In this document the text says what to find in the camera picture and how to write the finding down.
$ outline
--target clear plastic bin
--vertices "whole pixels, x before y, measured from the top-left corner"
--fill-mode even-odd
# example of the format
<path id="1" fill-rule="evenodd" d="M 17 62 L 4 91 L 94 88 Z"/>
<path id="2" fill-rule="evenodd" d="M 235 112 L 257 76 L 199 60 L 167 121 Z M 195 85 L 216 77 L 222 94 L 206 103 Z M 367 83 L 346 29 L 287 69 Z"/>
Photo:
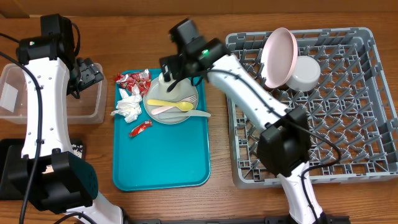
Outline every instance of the clear plastic bin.
<path id="1" fill-rule="evenodd" d="M 102 72 L 102 66 L 98 63 L 95 63 L 95 65 Z M 104 77 L 103 81 L 82 91 L 79 100 L 68 95 L 68 124 L 102 123 L 104 121 L 107 88 L 108 82 Z M 6 93 L 14 95 L 13 93 L 16 92 L 15 90 L 17 90 L 16 99 L 15 96 L 3 98 L 3 94 Z M 27 90 L 25 77 L 22 69 L 14 64 L 6 65 L 0 77 L 0 119 L 6 119 L 15 124 L 26 124 L 27 122 Z"/>

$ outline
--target blue tray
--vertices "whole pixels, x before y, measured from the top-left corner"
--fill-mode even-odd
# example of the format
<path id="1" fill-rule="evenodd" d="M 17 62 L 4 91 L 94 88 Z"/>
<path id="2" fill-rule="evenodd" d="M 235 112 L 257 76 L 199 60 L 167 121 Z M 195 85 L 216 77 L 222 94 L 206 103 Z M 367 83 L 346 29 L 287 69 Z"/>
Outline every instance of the blue tray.
<path id="1" fill-rule="evenodd" d="M 151 69 L 152 79 L 161 69 Z M 206 111 L 205 85 L 197 86 L 198 110 Z M 121 99 L 116 87 L 115 106 Z M 191 117 L 179 124 L 160 124 L 134 138 L 133 128 L 150 119 L 141 102 L 142 114 L 127 124 L 114 119 L 113 182 L 123 191 L 191 187 L 204 184 L 210 176 L 207 118 Z"/>

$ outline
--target gray plate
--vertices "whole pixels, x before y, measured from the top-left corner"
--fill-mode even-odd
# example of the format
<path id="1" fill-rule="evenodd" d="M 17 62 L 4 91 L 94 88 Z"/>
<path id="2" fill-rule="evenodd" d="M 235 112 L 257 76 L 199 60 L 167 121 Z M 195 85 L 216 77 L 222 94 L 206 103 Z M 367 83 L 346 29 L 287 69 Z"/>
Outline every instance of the gray plate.
<path id="1" fill-rule="evenodd" d="M 191 85 L 190 80 L 188 80 L 187 78 L 182 80 L 181 82 L 181 94 L 180 96 L 178 96 L 176 99 L 173 100 L 173 102 L 178 102 L 186 97 L 195 95 L 198 96 L 198 90 L 196 89 L 196 87 Z M 162 123 L 162 124 L 178 124 L 181 123 L 182 121 L 185 121 L 186 119 L 188 119 L 189 117 L 179 117 L 179 118 L 170 118 L 170 119 L 160 119 L 159 115 L 152 115 L 150 112 L 155 109 L 158 108 L 158 106 L 149 106 L 147 104 L 147 100 L 149 99 L 154 99 L 154 100 L 167 100 L 164 98 L 165 96 L 162 94 L 159 94 L 159 80 L 158 78 L 155 78 L 154 80 L 152 80 L 152 83 L 150 84 L 150 89 L 148 91 L 148 94 L 146 96 L 144 96 L 144 108 L 147 111 L 147 114 L 154 119 L 155 121 Z M 193 110 L 195 110 L 198 106 L 198 100 L 196 100 L 195 102 L 193 102 Z M 178 108 L 172 108 L 169 109 L 166 112 L 181 112 Z"/>

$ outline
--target plastic crate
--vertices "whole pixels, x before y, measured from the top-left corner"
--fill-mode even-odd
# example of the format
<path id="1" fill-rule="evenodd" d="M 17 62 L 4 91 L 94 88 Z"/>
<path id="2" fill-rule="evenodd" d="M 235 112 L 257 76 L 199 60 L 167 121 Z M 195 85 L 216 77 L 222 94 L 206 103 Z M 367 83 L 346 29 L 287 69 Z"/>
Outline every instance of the plastic crate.
<path id="1" fill-rule="evenodd" d="M 272 32 L 234 33 L 227 48 L 264 86 L 262 47 Z M 310 130 L 334 142 L 339 164 L 311 171 L 313 183 L 370 182 L 398 177 L 398 119 L 372 32 L 367 28 L 293 30 L 299 55 L 317 60 L 321 77 L 308 92 L 286 86 L 267 89 L 290 109 L 307 109 Z M 242 189 L 276 187 L 280 181 L 255 156 L 259 133 L 228 98 L 233 181 Z M 331 147 L 311 138 L 310 165 L 336 158 Z"/>
<path id="2" fill-rule="evenodd" d="M 95 65 L 102 72 L 102 66 Z M 100 124 L 104 121 L 106 92 L 108 82 L 105 77 L 101 82 L 87 88 L 80 93 L 80 99 L 67 96 L 68 124 Z M 15 98 L 9 97 L 9 91 L 15 91 Z M 11 107 L 3 107 L 2 100 L 11 100 Z M 8 120 L 15 124 L 27 123 L 27 90 L 24 73 L 15 64 L 4 67 L 0 77 L 0 119 Z"/>

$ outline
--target fork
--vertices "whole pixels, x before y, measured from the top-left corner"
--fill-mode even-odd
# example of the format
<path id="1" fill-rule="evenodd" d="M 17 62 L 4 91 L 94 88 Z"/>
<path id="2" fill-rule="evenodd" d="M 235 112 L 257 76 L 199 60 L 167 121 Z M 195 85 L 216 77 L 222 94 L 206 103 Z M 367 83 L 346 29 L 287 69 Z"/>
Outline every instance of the fork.
<path id="1" fill-rule="evenodd" d="M 189 97 L 186 97 L 186 98 L 180 100 L 179 102 L 187 101 L 187 102 L 193 103 L 197 99 L 198 99 L 197 96 L 192 95 L 192 96 L 189 96 Z M 167 111 L 167 110 L 169 110 L 169 109 L 171 109 L 173 107 L 174 106 L 161 106 L 161 107 L 153 109 L 150 113 L 152 115 L 157 115 L 157 114 L 163 113 L 164 111 Z"/>

